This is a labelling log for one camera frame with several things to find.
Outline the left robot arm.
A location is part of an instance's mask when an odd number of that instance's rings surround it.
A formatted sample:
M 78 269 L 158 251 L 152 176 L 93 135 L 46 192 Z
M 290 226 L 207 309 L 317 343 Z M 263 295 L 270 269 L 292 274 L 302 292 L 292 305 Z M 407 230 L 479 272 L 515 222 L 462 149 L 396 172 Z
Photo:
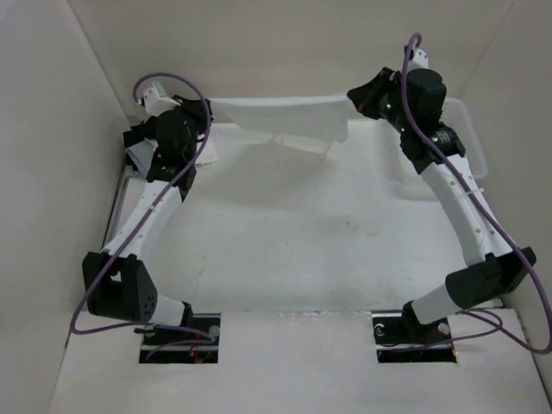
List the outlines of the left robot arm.
M 146 261 L 191 189 L 211 123 L 209 100 L 176 97 L 168 110 L 124 132 L 126 149 L 148 141 L 156 148 L 143 193 L 127 222 L 100 252 L 89 252 L 83 259 L 86 306 L 92 315 L 164 325 L 166 336 L 177 344 L 191 339 L 191 305 L 160 294 Z

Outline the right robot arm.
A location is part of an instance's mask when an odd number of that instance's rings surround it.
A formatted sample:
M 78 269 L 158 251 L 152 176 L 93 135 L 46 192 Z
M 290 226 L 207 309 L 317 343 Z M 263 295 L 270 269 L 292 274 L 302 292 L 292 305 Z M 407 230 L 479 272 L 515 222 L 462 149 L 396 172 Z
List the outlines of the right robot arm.
M 403 153 L 435 193 L 466 263 L 432 292 L 404 305 L 400 331 L 414 342 L 445 317 L 513 292 L 528 273 L 470 199 L 486 204 L 458 134 L 442 121 L 446 93 L 437 72 L 415 69 L 403 76 L 387 67 L 347 93 L 360 114 L 384 119 L 399 132 Z

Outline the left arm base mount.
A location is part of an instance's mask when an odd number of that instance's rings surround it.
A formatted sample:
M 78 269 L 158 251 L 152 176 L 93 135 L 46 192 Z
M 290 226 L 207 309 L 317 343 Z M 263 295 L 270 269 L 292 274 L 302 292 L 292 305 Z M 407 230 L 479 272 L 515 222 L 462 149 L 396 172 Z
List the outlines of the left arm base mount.
M 141 336 L 140 364 L 217 364 L 221 335 L 221 314 L 198 314 L 193 329 L 214 338 L 174 329 L 135 328 Z

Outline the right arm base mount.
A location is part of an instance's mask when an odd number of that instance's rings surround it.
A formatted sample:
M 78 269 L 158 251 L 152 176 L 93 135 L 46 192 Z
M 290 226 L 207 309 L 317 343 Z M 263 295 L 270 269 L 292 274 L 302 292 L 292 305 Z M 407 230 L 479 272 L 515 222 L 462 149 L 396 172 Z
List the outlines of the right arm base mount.
M 413 332 L 398 312 L 373 313 L 372 322 L 379 363 L 456 363 L 447 318 Z

